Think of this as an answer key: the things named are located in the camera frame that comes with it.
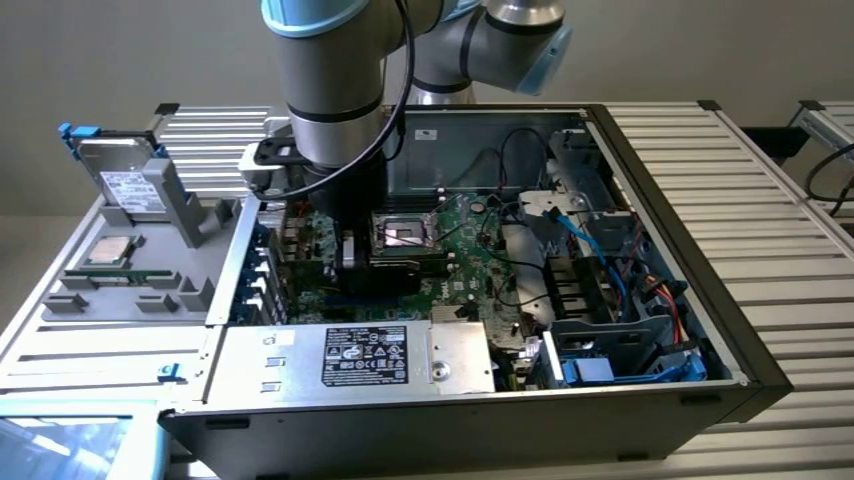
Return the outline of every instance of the motherboard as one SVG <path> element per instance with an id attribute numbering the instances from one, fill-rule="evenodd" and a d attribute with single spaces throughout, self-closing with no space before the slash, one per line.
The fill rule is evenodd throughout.
<path id="1" fill-rule="evenodd" d="M 364 298 L 341 295 L 331 281 L 336 254 L 332 220 L 307 203 L 288 207 L 280 272 L 291 299 L 288 323 L 447 322 L 467 318 L 483 322 L 497 347 L 520 348 L 519 309 L 505 306 L 517 301 L 515 288 L 508 288 L 511 267 L 481 244 L 485 239 L 500 254 L 500 220 L 487 214 L 489 209 L 497 210 L 493 203 L 488 195 L 460 193 L 440 197 L 432 211 L 377 212 L 373 257 L 417 259 L 428 275 L 413 295 Z"/>

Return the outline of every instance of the power supply label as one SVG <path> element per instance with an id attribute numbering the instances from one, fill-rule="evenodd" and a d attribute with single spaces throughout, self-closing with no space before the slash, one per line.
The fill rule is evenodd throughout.
<path id="1" fill-rule="evenodd" d="M 157 190 L 140 172 L 101 172 L 101 178 L 125 212 L 165 212 Z"/>
<path id="2" fill-rule="evenodd" d="M 327 387 L 408 383 L 405 327 L 327 328 Z"/>

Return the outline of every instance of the blue clip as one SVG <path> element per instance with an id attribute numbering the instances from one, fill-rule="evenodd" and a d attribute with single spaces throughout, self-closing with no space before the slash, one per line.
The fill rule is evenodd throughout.
<path id="1" fill-rule="evenodd" d="M 255 224 L 252 229 L 252 243 L 255 246 L 260 246 L 269 242 L 269 228 L 260 223 Z"/>
<path id="2" fill-rule="evenodd" d="M 68 148 L 68 151 L 70 152 L 70 156 L 73 157 L 74 160 L 80 161 L 81 157 L 80 154 L 77 153 L 77 148 L 74 147 L 73 142 L 70 141 L 70 123 L 65 122 L 58 126 L 58 138 L 62 141 L 62 143 L 65 144 L 65 147 Z"/>
<path id="3" fill-rule="evenodd" d="M 563 381 L 567 385 L 572 385 L 578 383 L 578 371 L 575 370 L 575 362 L 572 360 L 567 360 L 560 365 L 560 369 L 563 370 Z"/>
<path id="4" fill-rule="evenodd" d="M 682 367 L 682 374 L 683 382 L 700 382 L 707 378 L 703 360 L 695 353 L 691 353 L 691 355 L 688 355 L 688 361 L 684 362 L 684 365 Z"/>
<path id="5" fill-rule="evenodd" d="M 255 268 L 261 264 L 261 256 L 255 251 L 255 249 L 249 249 L 245 252 L 245 259 L 243 261 L 243 265 L 247 268 Z"/>
<path id="6" fill-rule="evenodd" d="M 231 322 L 245 323 L 249 319 L 249 306 L 245 304 L 232 305 L 231 307 Z"/>
<path id="7" fill-rule="evenodd" d="M 582 383 L 614 383 L 614 370 L 607 358 L 579 358 L 575 360 L 575 368 Z"/>
<path id="8" fill-rule="evenodd" d="M 181 382 L 185 378 L 181 376 L 181 364 L 171 363 L 160 367 L 157 370 L 157 381 L 164 382 Z"/>
<path id="9" fill-rule="evenodd" d="M 255 280 L 257 280 L 260 277 L 260 273 L 257 273 L 255 270 L 251 270 L 248 268 L 244 268 L 243 270 L 240 270 L 240 279 L 237 281 L 237 283 L 240 285 L 251 285 L 252 282 L 255 282 Z"/>
<path id="10" fill-rule="evenodd" d="M 101 127 L 81 125 L 70 132 L 72 138 L 94 138 L 101 133 Z"/>

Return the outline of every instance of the gray wall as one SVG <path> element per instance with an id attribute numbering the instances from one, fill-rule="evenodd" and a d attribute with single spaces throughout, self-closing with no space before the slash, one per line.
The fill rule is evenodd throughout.
<path id="1" fill-rule="evenodd" d="M 850 0 L 564 3 L 574 45 L 540 101 L 712 98 L 760 123 L 798 99 L 854 98 Z M 0 215 L 78 214 L 92 200 L 60 122 L 139 128 L 161 101 L 279 103 L 271 47 L 256 0 L 0 0 Z"/>

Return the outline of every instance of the black cable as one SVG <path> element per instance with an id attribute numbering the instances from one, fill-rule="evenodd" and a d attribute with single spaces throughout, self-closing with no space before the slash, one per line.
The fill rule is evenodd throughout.
<path id="1" fill-rule="evenodd" d="M 405 119 L 401 117 L 397 122 L 397 146 L 395 147 L 395 153 L 385 159 L 387 162 L 391 162 L 403 151 L 403 143 L 405 142 Z"/>
<path id="2" fill-rule="evenodd" d="M 832 210 L 830 210 L 831 217 L 834 217 L 836 213 L 839 213 L 839 210 L 842 210 L 842 205 L 844 204 L 846 199 L 848 198 L 848 192 L 851 191 L 852 184 L 854 184 L 854 177 L 851 177 L 851 180 L 848 180 L 848 184 L 842 189 L 842 192 L 839 192 L 839 199 L 836 200 L 836 204 L 832 206 Z"/>
<path id="3" fill-rule="evenodd" d="M 305 185 L 297 189 L 293 189 L 288 192 L 283 192 L 276 195 L 265 195 L 264 193 L 255 191 L 255 195 L 263 201 L 280 201 L 288 200 L 296 197 L 304 197 L 309 193 L 316 192 L 317 190 L 325 188 L 332 184 L 332 182 L 339 181 L 347 175 L 351 175 L 356 168 L 380 151 L 383 148 L 383 144 L 388 140 L 393 130 L 399 128 L 399 122 L 403 118 L 404 110 L 405 110 L 405 102 L 409 98 L 409 92 L 412 90 L 412 81 L 415 79 L 415 29 L 412 27 L 412 20 L 409 19 L 409 12 L 405 6 L 405 0 L 395 0 L 395 6 L 397 7 L 397 12 L 400 13 L 400 20 L 403 22 L 403 36 L 405 38 L 405 79 L 403 82 L 403 89 L 400 90 L 400 96 L 397 97 L 397 104 L 391 112 L 391 117 L 388 118 L 388 122 L 385 122 L 385 126 L 379 133 L 379 136 L 364 149 L 364 151 L 359 154 L 359 156 L 352 160 L 347 165 L 344 165 L 339 170 L 336 170 L 328 177 L 323 178 L 317 182 L 311 185 Z"/>
<path id="4" fill-rule="evenodd" d="M 492 215 L 493 211 L 495 211 L 495 209 L 491 208 L 489 211 L 485 212 L 485 217 L 483 218 L 483 223 L 480 224 L 480 233 L 477 234 L 477 243 L 480 244 L 480 248 L 483 248 L 483 251 L 489 255 L 489 257 L 492 257 L 499 262 L 503 262 L 503 263 L 505 263 L 508 265 L 519 265 L 521 267 L 531 267 L 531 268 L 535 268 L 536 270 L 539 270 L 542 273 L 546 273 L 546 269 L 540 265 L 536 265 L 536 264 L 528 263 L 528 262 L 517 262 L 515 260 L 509 260 L 508 258 L 499 257 L 492 252 L 492 250 L 489 250 L 488 245 L 483 241 L 483 234 L 485 232 L 485 224 L 489 221 L 489 216 Z"/>
<path id="5" fill-rule="evenodd" d="M 842 203 L 844 203 L 844 201 L 846 201 L 844 195 L 847 195 L 847 192 L 844 192 L 844 194 L 840 195 L 839 197 L 824 197 L 823 195 L 818 195 L 812 191 L 812 181 L 815 180 L 815 176 L 824 169 L 824 167 L 834 160 L 836 160 L 838 158 L 840 158 L 842 156 L 844 156 L 846 154 L 848 154 L 852 151 L 854 151 L 854 143 L 851 145 L 848 145 L 847 147 L 840 148 L 839 150 L 836 150 L 827 158 L 824 158 L 820 162 L 818 162 L 818 165 L 815 165 L 812 167 L 812 170 L 810 170 L 810 173 L 807 173 L 807 175 L 806 175 L 806 194 L 808 195 L 808 197 L 811 199 L 820 200 L 822 202 L 842 202 Z M 850 190 L 851 187 L 854 187 L 854 177 L 851 177 L 851 179 L 848 180 L 848 184 L 846 186 L 846 189 Z"/>
<path id="6" fill-rule="evenodd" d="M 543 298 L 548 297 L 548 294 L 543 293 L 540 296 L 533 297 L 529 300 L 525 300 L 524 302 L 508 303 L 507 301 L 504 301 L 504 299 L 501 299 L 501 293 L 504 293 L 504 289 L 507 288 L 507 284 L 509 283 L 509 279 L 512 277 L 513 277 L 512 275 L 508 275 L 507 278 L 504 279 L 504 281 L 501 282 L 501 286 L 497 287 L 497 292 L 495 293 L 495 300 L 497 300 L 497 303 L 500 303 L 505 307 L 517 308 L 517 307 L 524 307 L 525 305 L 529 305 L 535 301 L 542 300 Z"/>
<path id="7" fill-rule="evenodd" d="M 503 187 L 507 186 L 507 167 L 504 165 L 504 157 L 507 154 L 507 145 L 509 143 L 509 139 L 512 138 L 513 135 L 516 135 L 517 133 L 531 133 L 533 134 L 533 137 L 536 138 L 540 146 L 543 147 L 543 170 L 546 169 L 546 167 L 548 166 L 548 153 L 551 152 L 551 147 L 548 146 L 548 142 L 546 141 L 546 139 L 543 138 L 543 136 L 540 135 L 540 133 L 533 130 L 531 127 L 519 127 L 513 130 L 509 131 L 509 133 L 507 134 L 507 136 L 504 137 L 504 140 L 501 142 L 501 148 L 499 149 L 497 152 L 497 159 L 499 159 L 499 191 Z"/>

